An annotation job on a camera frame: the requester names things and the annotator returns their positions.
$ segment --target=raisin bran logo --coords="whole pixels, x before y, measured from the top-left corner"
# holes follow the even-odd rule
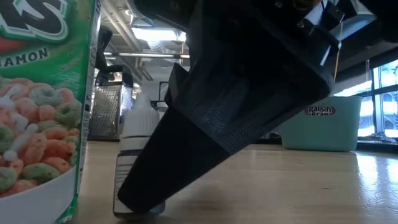
[[[0,34],[61,43],[68,37],[67,0],[0,0]]]
[[[336,108],[332,106],[310,106],[304,112],[309,116],[331,116],[336,113]]]

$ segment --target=white bottle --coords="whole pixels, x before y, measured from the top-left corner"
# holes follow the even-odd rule
[[[116,161],[113,198],[113,213],[118,218],[131,220],[142,217],[134,214],[119,201],[118,192],[158,123],[159,112],[150,105],[149,96],[141,93],[137,97],[134,109],[127,113],[120,137],[120,153]],[[165,203],[152,209],[148,215],[160,215],[164,209]]]

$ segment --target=wooden table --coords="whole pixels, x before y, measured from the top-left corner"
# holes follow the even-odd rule
[[[91,142],[73,224],[113,217],[117,143]],[[149,223],[398,223],[398,156],[250,146],[167,201]]]

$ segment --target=bottle cap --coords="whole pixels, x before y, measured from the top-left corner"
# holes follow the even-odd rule
[[[159,112],[150,105],[148,94],[137,96],[134,108],[127,113],[121,139],[133,136],[150,136],[159,123]]]

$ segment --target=bottle label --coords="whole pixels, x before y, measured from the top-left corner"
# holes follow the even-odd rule
[[[132,151],[131,153],[124,152],[123,156],[118,156],[116,161],[116,173],[114,181],[114,213],[132,213],[132,211],[118,199],[118,193],[140,151],[141,150]]]

